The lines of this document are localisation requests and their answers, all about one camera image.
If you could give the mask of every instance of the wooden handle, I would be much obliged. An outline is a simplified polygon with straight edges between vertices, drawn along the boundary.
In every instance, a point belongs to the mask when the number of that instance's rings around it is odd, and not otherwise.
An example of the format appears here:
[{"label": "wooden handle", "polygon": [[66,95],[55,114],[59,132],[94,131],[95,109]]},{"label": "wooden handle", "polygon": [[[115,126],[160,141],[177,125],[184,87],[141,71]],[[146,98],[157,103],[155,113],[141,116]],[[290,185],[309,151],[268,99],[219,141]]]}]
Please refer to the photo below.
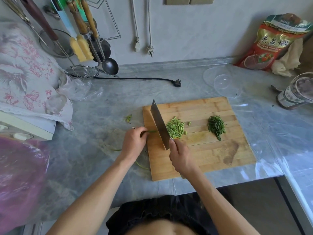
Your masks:
[{"label": "wooden handle", "polygon": [[86,0],[80,0],[80,3],[83,6],[84,12],[86,14],[86,17],[87,17],[90,29],[92,31],[92,36],[94,38],[98,38],[99,35],[98,35],[98,32],[97,32],[97,28],[95,26],[94,19],[92,18],[92,14],[90,12],[90,9],[89,9],[87,1]]},{"label": "wooden handle", "polygon": [[72,13],[75,23],[77,25],[77,28],[79,30],[79,33],[82,35],[88,34],[88,29],[86,27],[85,22],[83,21],[80,13],[78,12],[78,8],[76,5],[76,2],[74,0],[67,0],[66,1],[67,6],[70,10],[70,12]]},{"label": "wooden handle", "polygon": [[44,29],[49,38],[53,41],[59,39],[58,35],[53,31],[48,21],[45,19],[41,10],[33,2],[33,0],[20,0],[28,13],[38,22],[38,24]]}]

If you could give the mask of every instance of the cloth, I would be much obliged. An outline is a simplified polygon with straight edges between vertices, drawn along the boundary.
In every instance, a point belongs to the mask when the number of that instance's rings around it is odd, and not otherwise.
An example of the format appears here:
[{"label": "cloth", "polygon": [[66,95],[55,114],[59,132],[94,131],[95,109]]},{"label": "cloth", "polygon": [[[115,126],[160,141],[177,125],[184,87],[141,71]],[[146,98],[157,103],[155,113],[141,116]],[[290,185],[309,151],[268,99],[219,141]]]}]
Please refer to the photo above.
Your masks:
[{"label": "cloth", "polygon": [[73,130],[72,103],[56,91],[58,82],[67,82],[65,73],[38,46],[30,29],[0,22],[0,110],[56,120]]},{"label": "cloth", "polygon": [[161,218],[182,223],[199,235],[218,234],[208,212],[185,194],[123,204],[106,222],[108,235],[124,235],[141,222]]},{"label": "cloth", "polygon": [[290,70],[300,65],[300,55],[303,51],[303,38],[296,39],[289,47],[287,53],[279,60],[275,60],[271,69],[274,74],[291,77]]}]

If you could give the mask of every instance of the pink floral fabric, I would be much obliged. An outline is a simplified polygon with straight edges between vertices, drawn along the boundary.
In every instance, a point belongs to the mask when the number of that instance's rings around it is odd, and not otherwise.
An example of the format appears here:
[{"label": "pink floral fabric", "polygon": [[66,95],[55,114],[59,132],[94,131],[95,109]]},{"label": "pink floral fabric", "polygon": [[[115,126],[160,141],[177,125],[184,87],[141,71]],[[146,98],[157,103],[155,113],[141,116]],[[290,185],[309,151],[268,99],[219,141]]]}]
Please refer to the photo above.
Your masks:
[{"label": "pink floral fabric", "polygon": [[57,80],[66,78],[63,70],[53,57],[38,48],[21,24],[0,25],[0,110],[21,112],[18,107],[42,117],[46,114],[45,118],[60,121],[66,129],[73,130],[69,99],[57,114],[48,115],[46,109],[47,100],[58,95],[54,88]]}]

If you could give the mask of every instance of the light switch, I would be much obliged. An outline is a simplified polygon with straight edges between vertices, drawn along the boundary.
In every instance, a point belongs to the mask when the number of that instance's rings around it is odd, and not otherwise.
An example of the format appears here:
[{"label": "light switch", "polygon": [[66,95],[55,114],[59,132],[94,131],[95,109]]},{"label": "light switch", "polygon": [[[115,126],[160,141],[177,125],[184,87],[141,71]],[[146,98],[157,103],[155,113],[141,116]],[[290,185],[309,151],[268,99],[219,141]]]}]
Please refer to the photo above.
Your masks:
[{"label": "light switch", "polygon": [[188,5],[190,0],[165,0],[166,5]]},{"label": "light switch", "polygon": [[190,4],[212,4],[213,0],[190,0]]}]

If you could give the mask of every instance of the cleaver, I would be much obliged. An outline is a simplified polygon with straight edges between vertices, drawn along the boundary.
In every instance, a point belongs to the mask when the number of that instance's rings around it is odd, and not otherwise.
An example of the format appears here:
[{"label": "cleaver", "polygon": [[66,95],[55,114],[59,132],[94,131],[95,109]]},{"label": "cleaver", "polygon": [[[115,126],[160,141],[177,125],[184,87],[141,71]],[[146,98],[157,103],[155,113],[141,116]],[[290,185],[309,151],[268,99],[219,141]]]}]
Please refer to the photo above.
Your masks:
[{"label": "cleaver", "polygon": [[168,142],[170,140],[170,134],[167,131],[166,125],[162,119],[161,113],[157,107],[157,104],[155,100],[153,100],[152,105],[151,105],[151,114],[154,119],[154,122],[156,124],[157,130],[162,138],[162,142],[165,146],[165,149],[168,150],[170,147],[168,145]]}]

